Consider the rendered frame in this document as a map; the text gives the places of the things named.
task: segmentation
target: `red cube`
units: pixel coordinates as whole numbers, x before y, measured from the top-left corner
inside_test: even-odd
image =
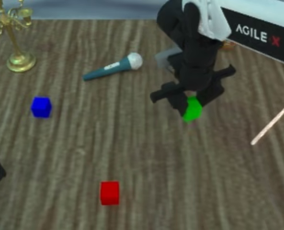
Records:
[[[119,204],[119,182],[103,181],[100,186],[100,201],[102,205]]]

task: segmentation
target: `wood grain surface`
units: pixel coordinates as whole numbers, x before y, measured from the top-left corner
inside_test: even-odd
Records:
[[[38,58],[11,73],[0,38],[0,230],[284,230],[284,65],[236,47],[217,68],[238,70],[200,119],[184,123],[149,98],[173,76],[154,55],[171,41],[154,21],[35,21],[17,32]],[[82,75],[140,53],[144,66],[89,82]],[[32,116],[49,96],[50,119]],[[100,181],[121,204],[102,207]]]

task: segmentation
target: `white ball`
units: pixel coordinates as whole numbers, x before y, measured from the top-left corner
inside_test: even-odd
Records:
[[[129,54],[128,60],[130,62],[131,68],[134,69],[134,70],[140,68],[143,64],[143,58],[138,53]]]

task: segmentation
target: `logo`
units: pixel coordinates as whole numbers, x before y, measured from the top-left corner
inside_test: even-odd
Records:
[[[252,27],[248,27],[246,25],[241,26],[241,24],[238,24],[236,32],[240,32],[243,35],[249,36],[264,43],[268,43],[269,41],[271,42],[272,46],[280,47],[280,37],[274,35],[269,37],[265,31],[258,31]]]

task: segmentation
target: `gold candelabra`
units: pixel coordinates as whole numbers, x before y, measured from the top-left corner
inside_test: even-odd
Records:
[[[14,35],[14,30],[19,31],[28,28],[32,24],[31,16],[33,11],[30,8],[23,8],[23,1],[18,0],[20,6],[9,9],[6,13],[3,1],[0,0],[0,36],[6,31],[13,44],[14,52],[7,60],[7,67],[14,72],[30,70],[36,63],[33,54],[21,51]]]

